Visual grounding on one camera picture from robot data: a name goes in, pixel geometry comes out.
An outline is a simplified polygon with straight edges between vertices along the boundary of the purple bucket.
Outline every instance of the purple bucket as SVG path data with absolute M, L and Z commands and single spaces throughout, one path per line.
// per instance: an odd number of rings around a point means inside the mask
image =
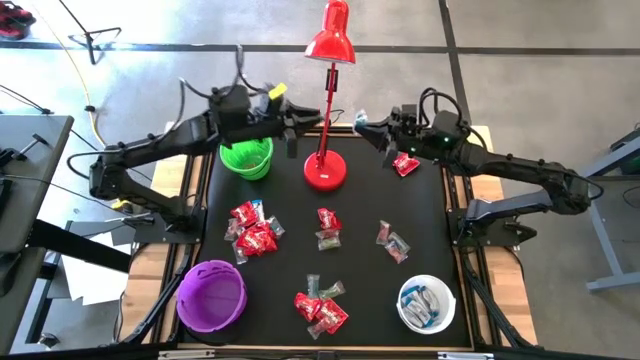
M 224 328 L 240 317 L 246 304 L 242 276 L 233 265 L 221 260 L 194 266 L 178 288 L 178 316 L 197 332 Z

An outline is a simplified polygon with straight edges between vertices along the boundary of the red shoe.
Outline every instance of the red shoe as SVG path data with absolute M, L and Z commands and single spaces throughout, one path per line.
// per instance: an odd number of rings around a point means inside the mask
M 3 15 L 25 26 L 31 25 L 34 21 L 33 14 L 11 1 L 0 2 L 0 18 Z
M 26 36 L 26 31 L 17 29 L 10 25 L 11 21 L 2 19 L 0 15 L 0 39 L 22 40 Z

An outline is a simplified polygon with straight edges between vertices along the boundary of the gray metal frame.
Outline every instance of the gray metal frame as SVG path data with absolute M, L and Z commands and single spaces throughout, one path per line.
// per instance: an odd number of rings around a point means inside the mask
M 604 175 L 609 171 L 618 168 L 622 162 L 636 156 L 640 156 L 640 137 L 630 141 L 611 154 L 602 157 L 586 169 L 583 169 L 580 172 L 580 175 L 584 177 Z M 589 292 L 640 284 L 640 272 L 624 273 L 622 271 L 620 263 L 618 262 L 618 257 L 611 245 L 611 239 L 609 239 L 609 235 L 607 234 L 602 216 L 600 216 L 600 212 L 598 211 L 598 206 L 595 201 L 591 203 L 589 213 L 591 214 L 593 227 L 596 230 L 598 239 L 600 240 L 600 245 L 602 246 L 604 255 L 607 258 L 607 262 L 609 263 L 609 267 L 613 273 L 611 276 L 588 282 L 587 289 Z

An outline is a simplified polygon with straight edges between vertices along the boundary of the wooden table frame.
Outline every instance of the wooden table frame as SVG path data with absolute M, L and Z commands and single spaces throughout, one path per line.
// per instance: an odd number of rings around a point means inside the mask
M 334 128 L 340 126 L 351 127 L 351 124 L 337 124 L 333 125 Z M 489 129 L 486 126 L 474 126 L 474 129 L 478 131 L 485 139 L 489 150 L 493 149 L 491 142 L 491 136 Z M 336 136 L 353 136 L 350 133 L 337 134 Z M 470 141 L 477 142 L 475 136 L 470 138 Z M 182 186 L 182 177 L 184 174 L 186 156 L 175 156 L 169 159 L 159 161 L 156 165 L 155 174 L 151 188 L 166 196 L 178 195 Z M 191 178 L 189 182 L 189 194 L 195 192 L 199 179 L 200 164 L 203 161 L 202 157 L 198 157 L 194 160 L 193 171 L 191 172 Z M 457 194 L 459 196 L 460 207 L 466 207 L 466 199 L 464 197 L 464 191 L 462 191 L 463 183 L 461 178 L 456 178 Z M 483 198 L 486 200 L 499 200 L 503 198 L 502 186 L 500 179 L 492 176 L 476 176 L 471 179 L 471 184 L 475 197 Z M 449 196 L 447 198 L 447 208 L 451 208 Z M 129 272 L 129 280 L 125 295 L 122 302 L 123 313 L 123 325 L 121 337 L 124 338 L 130 334 L 138 323 L 144 318 L 147 312 L 151 309 L 153 303 L 156 301 L 160 292 L 160 286 L 162 282 L 162 274 L 167 260 L 168 245 L 165 244 L 151 244 L 147 246 L 139 256 L 133 261 Z M 184 253 L 184 245 L 180 245 L 177 251 L 177 258 L 174 262 L 174 272 L 182 261 L 182 255 Z M 491 282 L 493 297 L 498 306 L 505 313 L 509 321 L 529 342 L 535 344 L 536 335 L 533 328 L 533 321 L 531 319 L 531 312 L 529 309 L 529 302 L 525 290 L 525 284 L 522 277 L 522 272 L 518 262 L 513 258 L 507 250 L 503 248 L 485 248 L 486 262 L 489 270 L 489 280 Z M 477 269 L 477 259 L 474 255 L 471 255 L 471 260 Z M 477 315 L 479 318 L 480 330 L 482 337 L 487 344 L 491 343 L 491 336 L 489 330 L 489 322 L 487 311 L 480 298 L 475 295 L 475 303 L 477 307 Z M 463 296 L 465 304 L 468 301 L 466 296 Z M 163 318 L 162 332 L 160 335 L 160 341 L 166 341 L 170 335 L 171 326 L 175 314 L 175 296 L 169 301 Z M 145 343 L 149 342 L 150 336 L 145 338 Z M 197 349 L 209 347 L 204 344 L 181 344 L 180 348 L 185 349 Z M 242 345 L 227 345 L 222 347 L 224 349 L 253 349 L 253 350 L 354 350 L 354 351 L 464 351 L 469 348 L 438 348 L 438 347 L 357 347 L 357 346 L 342 346 L 342 347 L 309 347 L 309 346 L 242 346 Z

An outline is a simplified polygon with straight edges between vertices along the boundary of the white paper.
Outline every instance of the white paper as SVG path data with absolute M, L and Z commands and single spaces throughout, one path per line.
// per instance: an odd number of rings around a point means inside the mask
M 130 245 L 114 246 L 111 233 L 96 235 L 90 240 L 126 254 L 131 254 Z M 127 286 L 129 274 L 93 265 L 66 255 L 62 255 L 64 269 L 69 284 L 71 300 L 82 297 L 82 305 L 92 305 L 114 301 Z

